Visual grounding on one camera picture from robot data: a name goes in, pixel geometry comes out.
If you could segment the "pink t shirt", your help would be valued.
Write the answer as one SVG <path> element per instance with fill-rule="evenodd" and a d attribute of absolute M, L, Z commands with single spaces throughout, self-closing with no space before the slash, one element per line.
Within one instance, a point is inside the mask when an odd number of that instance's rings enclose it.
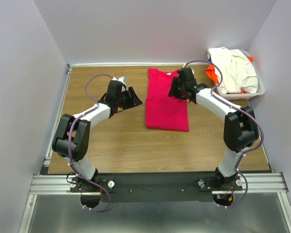
<path fill-rule="evenodd" d="M 170 97 L 172 80 L 176 71 L 163 72 L 148 69 L 148 89 L 145 103 L 145 124 L 149 129 L 189 131 L 188 107 L 185 100 Z"/>

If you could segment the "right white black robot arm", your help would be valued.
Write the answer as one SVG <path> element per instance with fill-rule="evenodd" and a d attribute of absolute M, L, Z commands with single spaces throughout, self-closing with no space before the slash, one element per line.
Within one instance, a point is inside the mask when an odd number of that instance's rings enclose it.
<path fill-rule="evenodd" d="M 189 67 L 179 69 L 177 74 L 178 77 L 172 80 L 168 95 L 201 105 L 224 122 L 223 139 L 226 150 L 209 184 L 211 188 L 225 190 L 236 181 L 241 161 L 260 138 L 254 111 L 249 106 L 240 107 L 225 100 L 204 83 L 198 84 Z"/>

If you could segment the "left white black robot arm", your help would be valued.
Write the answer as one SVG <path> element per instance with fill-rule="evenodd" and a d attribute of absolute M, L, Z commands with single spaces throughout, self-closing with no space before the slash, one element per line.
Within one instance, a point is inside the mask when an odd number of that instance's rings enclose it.
<path fill-rule="evenodd" d="M 68 166 L 78 175 L 81 186 L 86 191 L 92 192 L 100 187 L 98 170 L 86 155 L 90 130 L 118 113 L 119 109 L 127 110 L 141 104 L 142 101 L 137 97 L 133 87 L 127 86 L 125 76 L 113 77 L 107 92 L 93 107 L 79 114 L 61 116 L 52 142 L 52 150 L 68 161 Z"/>

